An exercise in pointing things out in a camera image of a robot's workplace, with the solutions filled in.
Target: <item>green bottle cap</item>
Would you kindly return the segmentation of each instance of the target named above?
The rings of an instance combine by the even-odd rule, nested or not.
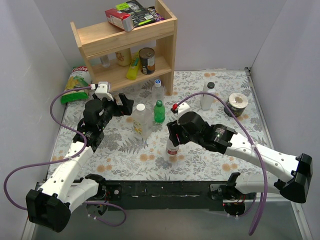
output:
[[[162,107],[162,101],[161,100],[158,100],[156,101],[156,104],[155,104],[157,107]]]

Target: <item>black package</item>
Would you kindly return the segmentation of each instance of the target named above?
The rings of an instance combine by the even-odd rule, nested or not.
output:
[[[117,10],[131,15],[135,28],[156,22],[154,16],[136,0],[118,4],[115,7]]]

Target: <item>green bottle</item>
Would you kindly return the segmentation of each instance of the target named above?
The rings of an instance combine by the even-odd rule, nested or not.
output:
[[[156,101],[154,106],[154,120],[156,123],[163,123],[166,118],[166,110],[161,100]]]

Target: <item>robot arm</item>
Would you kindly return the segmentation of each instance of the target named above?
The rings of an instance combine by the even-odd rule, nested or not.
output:
[[[30,190],[26,196],[29,220],[61,232],[67,225],[71,213],[85,200],[101,191],[101,182],[105,179],[97,175],[88,175],[80,184],[71,189],[79,170],[94,154],[104,138],[104,129],[113,116],[131,115],[134,101],[122,93],[119,94],[122,105],[109,94],[108,82],[100,82],[93,100],[85,104],[83,119],[77,130],[87,139],[86,148],[82,153],[63,162],[39,190]],[[68,150],[66,158],[79,152],[84,139],[76,134]]]
[[[170,140],[174,146],[194,142],[211,152],[243,159],[260,167],[258,156],[246,137],[222,124],[209,125],[200,115],[183,103],[175,111],[178,120],[168,123]],[[268,174],[268,191],[280,193],[286,199],[305,203],[312,178],[312,158],[287,155],[260,144],[256,145]],[[216,199],[239,197],[247,193],[263,192],[262,174],[256,176],[233,173],[226,186],[214,193]]]

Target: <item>roll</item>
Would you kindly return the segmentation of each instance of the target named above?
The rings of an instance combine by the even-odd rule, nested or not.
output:
[[[234,92],[228,97],[226,105],[236,117],[239,117],[248,106],[248,99],[242,93]],[[224,107],[224,112],[231,117],[231,114],[226,107]]]

